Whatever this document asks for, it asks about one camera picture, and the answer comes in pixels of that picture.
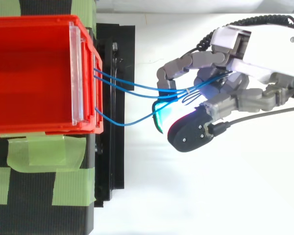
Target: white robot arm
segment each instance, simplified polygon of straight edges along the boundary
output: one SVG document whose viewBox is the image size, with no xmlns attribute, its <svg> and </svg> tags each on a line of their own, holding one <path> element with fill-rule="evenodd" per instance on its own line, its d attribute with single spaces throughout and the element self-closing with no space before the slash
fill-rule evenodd
<svg viewBox="0 0 294 235">
<path fill-rule="evenodd" d="M 232 111 L 270 111 L 294 97 L 294 19 L 263 16 L 216 29 L 197 48 L 158 70 L 158 88 L 176 89 L 174 79 L 190 69 L 198 69 L 195 85 L 228 71 L 234 73 L 200 88 L 207 100 L 170 128 L 168 140 L 182 152 L 224 132 L 226 125 L 213 123 Z M 267 88 L 247 89 L 249 77 L 260 77 Z"/>
</svg>

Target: red plastic bin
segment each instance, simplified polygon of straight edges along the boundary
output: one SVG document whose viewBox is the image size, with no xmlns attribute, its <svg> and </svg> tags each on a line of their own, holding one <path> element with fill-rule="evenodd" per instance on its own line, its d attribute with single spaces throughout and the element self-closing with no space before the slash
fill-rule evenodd
<svg viewBox="0 0 294 235">
<path fill-rule="evenodd" d="M 102 60 L 77 16 L 0 18 L 0 134 L 101 133 L 94 68 Z"/>
</svg>

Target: blue cable bundle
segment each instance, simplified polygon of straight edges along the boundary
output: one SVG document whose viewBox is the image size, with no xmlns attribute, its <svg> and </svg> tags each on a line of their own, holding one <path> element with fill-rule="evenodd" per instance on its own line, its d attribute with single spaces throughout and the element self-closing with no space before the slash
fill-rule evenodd
<svg viewBox="0 0 294 235">
<path fill-rule="evenodd" d="M 108 120 L 109 122 L 111 122 L 112 124 L 116 125 L 116 126 L 131 126 L 131 125 L 134 125 L 134 124 L 137 124 L 149 117 L 152 117 L 153 115 L 155 115 L 157 112 L 159 112 L 160 110 L 166 108 L 167 106 L 169 106 L 170 104 L 174 103 L 174 102 L 177 102 L 179 101 L 180 99 L 182 98 L 185 98 L 186 96 L 188 96 L 189 94 L 195 92 L 197 89 L 203 87 L 203 86 L 206 86 L 214 81 L 217 81 L 223 77 L 225 77 L 226 75 L 228 75 L 229 73 L 231 72 L 228 72 L 228 73 L 224 73 L 220 76 L 216 76 L 212 79 L 210 79 L 209 81 L 206 81 L 206 82 L 203 82 L 197 86 L 193 86 L 193 87 L 189 87 L 189 88 L 185 88 L 185 89 L 179 89 L 179 90 L 169 90 L 169 89 L 158 89 L 158 88 L 153 88 L 153 87 L 147 87 L 147 86 L 143 86 L 143 85 L 139 85 L 139 84 L 136 84 L 136 83 L 133 83 L 133 82 L 128 82 L 128 81 L 124 81 L 122 79 L 119 79 L 119 78 L 115 78 L 113 76 L 110 76 L 104 72 L 101 72 L 97 69 L 94 69 L 96 72 L 99 72 L 101 73 L 102 75 L 106 76 L 106 77 L 109 77 L 110 79 L 112 80 L 115 80 L 115 81 L 118 81 L 118 82 L 121 82 L 121 83 L 125 83 L 125 84 L 128 84 L 128 85 L 132 85 L 132 86 L 136 86 L 136 87 L 141 87 L 141 88 L 144 88 L 144 89 L 147 89 L 147 90 L 153 90 L 153 91 L 158 91 L 158 92 L 168 92 L 168 93 L 174 93 L 176 92 L 175 94 L 172 94 L 172 95 L 166 95 L 166 96 L 150 96 L 150 95 L 143 95 L 143 94 L 137 94 L 137 93 L 134 93 L 134 92 L 131 92 L 131 91 L 128 91 L 118 85 L 115 85 L 111 82 L 108 82 L 104 79 L 101 79 L 99 78 L 98 76 L 94 76 L 96 79 L 98 79 L 99 81 L 102 81 L 112 87 L 115 87 L 116 89 L 120 90 L 120 91 L 123 91 L 125 93 L 129 93 L 129 94 L 132 94 L 132 95 L 136 95 L 136 96 L 139 96 L 139 97 L 143 97 L 143 98 L 152 98 L 152 99 L 167 99 L 167 98 L 173 98 L 173 97 L 176 97 L 176 99 L 168 102 L 166 105 L 162 106 L 161 108 L 155 110 L 153 113 L 135 121 L 135 122 L 131 122 L 131 123 L 127 123 L 127 124 L 122 124 L 122 123 L 117 123 L 115 121 L 113 121 L 112 119 L 110 119 L 109 117 L 107 117 L 105 114 L 103 114 L 102 112 L 100 112 L 97 107 L 95 107 L 95 110 L 96 112 L 98 112 L 101 116 L 103 116 L 103 118 L 105 118 L 106 120 Z"/>
</svg>

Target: white background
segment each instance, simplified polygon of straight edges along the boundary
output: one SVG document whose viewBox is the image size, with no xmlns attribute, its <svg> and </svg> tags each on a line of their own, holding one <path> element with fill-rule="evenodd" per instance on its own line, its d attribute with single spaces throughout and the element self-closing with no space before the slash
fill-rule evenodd
<svg viewBox="0 0 294 235">
<path fill-rule="evenodd" d="M 164 63 L 213 29 L 251 16 L 98 14 L 98 22 L 136 25 L 135 82 L 156 87 Z M 177 86 L 194 77 L 177 79 Z M 250 87 L 263 88 L 257 81 Z M 125 121 L 149 114 L 153 101 L 126 95 Z M 186 154 L 170 146 L 152 118 L 126 127 L 125 189 L 95 209 L 94 234 L 294 235 L 294 113 L 237 124 Z"/>
</svg>

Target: screw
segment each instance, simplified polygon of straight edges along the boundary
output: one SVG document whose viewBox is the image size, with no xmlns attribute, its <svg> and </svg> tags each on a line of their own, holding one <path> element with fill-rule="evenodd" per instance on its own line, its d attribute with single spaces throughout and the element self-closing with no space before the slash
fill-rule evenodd
<svg viewBox="0 0 294 235">
<path fill-rule="evenodd" d="M 112 50 L 113 51 L 117 51 L 118 50 L 118 44 L 117 43 L 113 43 L 112 44 Z"/>
</svg>

